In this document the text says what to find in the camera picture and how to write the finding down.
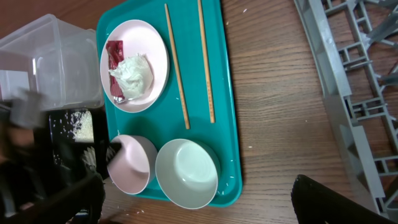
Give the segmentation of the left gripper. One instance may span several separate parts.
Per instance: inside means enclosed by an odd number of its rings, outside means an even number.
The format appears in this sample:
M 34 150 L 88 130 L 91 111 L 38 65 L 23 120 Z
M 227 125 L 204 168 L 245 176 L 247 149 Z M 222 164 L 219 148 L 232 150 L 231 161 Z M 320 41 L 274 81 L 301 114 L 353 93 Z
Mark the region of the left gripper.
M 24 205 L 45 199 L 72 186 L 87 175 L 84 152 L 92 142 L 35 141 L 33 131 L 1 125 L 1 214 L 15 214 Z M 111 142 L 106 149 L 109 164 L 123 145 Z

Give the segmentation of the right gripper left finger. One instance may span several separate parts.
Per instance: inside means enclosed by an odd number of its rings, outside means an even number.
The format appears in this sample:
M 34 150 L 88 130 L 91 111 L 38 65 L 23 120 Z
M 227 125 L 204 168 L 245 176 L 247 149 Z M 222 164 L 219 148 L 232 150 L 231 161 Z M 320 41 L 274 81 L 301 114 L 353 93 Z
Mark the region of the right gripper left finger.
M 2 217 L 1 223 L 94 223 L 101 218 L 105 190 L 102 179 L 88 174 L 84 179 L 59 191 L 45 200 L 10 217 Z

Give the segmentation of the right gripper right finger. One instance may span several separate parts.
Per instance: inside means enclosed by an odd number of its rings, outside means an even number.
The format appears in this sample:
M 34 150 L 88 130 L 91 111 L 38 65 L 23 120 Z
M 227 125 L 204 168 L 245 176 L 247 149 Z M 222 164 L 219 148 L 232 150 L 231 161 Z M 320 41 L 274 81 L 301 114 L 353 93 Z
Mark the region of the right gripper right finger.
M 394 224 L 302 174 L 293 184 L 291 201 L 299 224 Z

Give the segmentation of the small pink bowl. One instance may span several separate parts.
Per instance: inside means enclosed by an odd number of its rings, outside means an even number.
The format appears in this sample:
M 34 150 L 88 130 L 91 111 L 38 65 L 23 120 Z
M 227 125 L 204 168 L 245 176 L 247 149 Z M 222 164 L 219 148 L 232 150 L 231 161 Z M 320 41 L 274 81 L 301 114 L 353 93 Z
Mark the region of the small pink bowl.
M 108 165 L 108 173 L 116 187 L 126 194 L 137 195 L 155 179 L 157 149 L 142 136 L 119 135 L 113 143 L 121 149 Z

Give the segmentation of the pile of rice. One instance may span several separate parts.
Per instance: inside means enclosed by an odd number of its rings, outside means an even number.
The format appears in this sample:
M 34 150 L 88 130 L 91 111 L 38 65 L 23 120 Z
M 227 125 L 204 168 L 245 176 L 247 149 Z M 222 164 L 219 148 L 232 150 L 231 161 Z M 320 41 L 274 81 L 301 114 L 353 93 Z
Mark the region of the pile of rice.
M 93 142 L 93 119 L 88 110 L 56 111 L 49 116 L 53 141 Z

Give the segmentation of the white tissue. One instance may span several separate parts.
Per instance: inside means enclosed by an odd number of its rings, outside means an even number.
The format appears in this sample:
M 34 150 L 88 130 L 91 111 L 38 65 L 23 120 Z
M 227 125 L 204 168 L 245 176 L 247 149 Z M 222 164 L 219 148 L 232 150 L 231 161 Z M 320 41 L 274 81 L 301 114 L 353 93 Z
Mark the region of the white tissue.
M 109 69 L 111 95 L 127 100 L 140 98 L 151 86 L 154 76 L 145 55 L 137 54 Z

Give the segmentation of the grey-white bowl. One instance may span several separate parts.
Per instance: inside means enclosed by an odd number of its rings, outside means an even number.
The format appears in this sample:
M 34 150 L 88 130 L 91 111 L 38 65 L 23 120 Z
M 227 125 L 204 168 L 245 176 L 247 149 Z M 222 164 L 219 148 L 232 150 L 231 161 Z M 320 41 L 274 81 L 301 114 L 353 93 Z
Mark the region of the grey-white bowl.
M 215 198 L 221 165 L 207 144 L 173 139 L 159 150 L 155 173 L 161 190 L 171 202 L 196 210 L 209 205 Z

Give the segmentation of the large white plate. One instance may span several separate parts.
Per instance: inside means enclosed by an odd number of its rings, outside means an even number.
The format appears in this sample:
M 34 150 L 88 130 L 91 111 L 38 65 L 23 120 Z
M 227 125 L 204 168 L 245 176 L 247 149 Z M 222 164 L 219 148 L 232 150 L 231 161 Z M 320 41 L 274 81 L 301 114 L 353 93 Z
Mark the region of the large white plate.
M 135 100 L 116 103 L 111 95 L 108 74 L 108 53 L 103 46 L 100 52 L 99 70 L 107 98 L 121 111 L 139 113 L 152 106 L 163 93 L 169 78 L 169 54 L 158 31 L 149 23 L 137 19 L 122 22 L 112 30 L 106 41 L 123 41 L 124 56 L 143 55 L 148 61 L 153 81 L 149 89 Z

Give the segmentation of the wooden chopstick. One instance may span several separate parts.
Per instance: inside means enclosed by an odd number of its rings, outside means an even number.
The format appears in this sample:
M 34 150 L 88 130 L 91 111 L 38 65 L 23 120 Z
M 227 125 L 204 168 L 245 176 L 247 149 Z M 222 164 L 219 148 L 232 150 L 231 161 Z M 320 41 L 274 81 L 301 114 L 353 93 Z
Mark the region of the wooden chopstick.
M 203 63 L 204 63 L 204 69 L 205 69 L 206 90 L 207 90 L 207 96 L 208 96 L 210 122 L 215 123 L 213 92 L 212 92 L 212 86 L 211 86 L 210 66 L 209 66 L 209 61 L 208 61 L 205 23 L 204 23 L 204 18 L 203 18 L 203 8 L 202 8 L 201 0 L 198 0 L 197 4 L 198 4 L 198 16 L 199 16 L 199 23 L 200 23 L 201 45 L 202 45 Z
M 172 50 L 172 57 L 173 57 L 175 73 L 176 73 L 176 77 L 177 77 L 178 92 L 180 95 L 180 102 L 181 102 L 181 106 L 182 106 L 185 128 L 190 129 L 190 121 L 189 121 L 189 117 L 188 117 L 183 83 L 182 83 L 180 67 L 179 67 L 179 63 L 178 63 L 178 55 L 177 55 L 177 49 L 175 46 L 174 32 L 173 32 L 173 28 L 172 28 L 172 22 L 171 22 L 171 18 L 170 18 L 170 14 L 169 14 L 169 7 L 168 7 L 167 3 L 164 4 L 164 7 L 165 7 L 165 15 L 166 15 L 167 27 L 168 27 L 168 32 L 169 32 L 170 46 L 171 46 L 171 50 Z

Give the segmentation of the red candy wrapper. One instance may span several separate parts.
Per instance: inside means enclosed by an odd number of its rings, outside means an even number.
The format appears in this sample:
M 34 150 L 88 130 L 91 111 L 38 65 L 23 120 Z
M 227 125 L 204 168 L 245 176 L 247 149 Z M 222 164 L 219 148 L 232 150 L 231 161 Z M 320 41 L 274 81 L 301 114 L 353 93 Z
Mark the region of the red candy wrapper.
M 108 68 L 109 70 L 115 70 L 118 67 L 119 62 L 124 60 L 123 52 L 123 41 L 122 40 L 110 40 L 106 43 L 106 51 L 108 53 Z M 114 98 L 114 102 L 117 104 L 124 103 L 125 97 L 122 89 L 120 88 L 116 78 L 109 74 L 110 92 Z

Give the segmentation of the grey dishwasher rack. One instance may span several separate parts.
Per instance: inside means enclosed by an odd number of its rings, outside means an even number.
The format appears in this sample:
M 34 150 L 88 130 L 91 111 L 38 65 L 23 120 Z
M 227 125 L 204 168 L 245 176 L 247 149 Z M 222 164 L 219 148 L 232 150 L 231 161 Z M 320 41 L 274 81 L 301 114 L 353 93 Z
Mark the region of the grey dishwasher rack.
M 397 2 L 294 0 L 354 199 L 397 220 Z

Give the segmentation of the black plastic tray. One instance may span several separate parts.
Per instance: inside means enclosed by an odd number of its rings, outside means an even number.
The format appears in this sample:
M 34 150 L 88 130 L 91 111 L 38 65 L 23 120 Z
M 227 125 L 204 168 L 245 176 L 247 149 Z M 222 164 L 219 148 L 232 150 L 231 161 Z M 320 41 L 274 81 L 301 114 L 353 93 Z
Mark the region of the black plastic tray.
M 88 143 L 84 150 L 95 163 L 103 179 L 109 177 L 106 168 L 106 151 L 109 144 L 104 109 L 78 108 L 49 113 L 49 130 L 52 142 L 67 141 Z

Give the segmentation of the teal serving tray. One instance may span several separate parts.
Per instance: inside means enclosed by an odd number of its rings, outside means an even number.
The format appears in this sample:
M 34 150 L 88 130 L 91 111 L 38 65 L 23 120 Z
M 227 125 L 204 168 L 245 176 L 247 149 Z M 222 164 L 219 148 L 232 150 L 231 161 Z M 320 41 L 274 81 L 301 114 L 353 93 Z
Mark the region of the teal serving tray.
M 207 144 L 214 150 L 221 165 L 218 190 L 211 205 L 228 207 L 241 195 L 243 178 L 221 2 L 201 2 L 215 123 L 210 122 L 197 1 L 126 1 L 100 17 L 96 29 L 97 46 L 101 49 L 108 35 L 122 22 L 137 19 L 153 26 L 166 48 L 171 50 L 165 3 L 169 7 L 174 32 L 190 129 L 185 128 L 176 74 L 171 70 L 163 93 L 145 111 L 127 113 L 106 99 L 104 108 L 108 134 L 110 138 L 118 134 L 144 136 L 156 147 L 180 138 Z

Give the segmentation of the clear plastic bin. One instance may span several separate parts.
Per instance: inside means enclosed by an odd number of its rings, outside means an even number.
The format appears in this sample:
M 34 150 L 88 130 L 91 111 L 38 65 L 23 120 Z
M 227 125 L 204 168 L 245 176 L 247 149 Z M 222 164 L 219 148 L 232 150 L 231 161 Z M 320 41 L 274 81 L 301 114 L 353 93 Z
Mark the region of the clear plastic bin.
M 1 39 L 1 99 L 30 90 L 44 110 L 104 104 L 96 32 L 47 14 Z

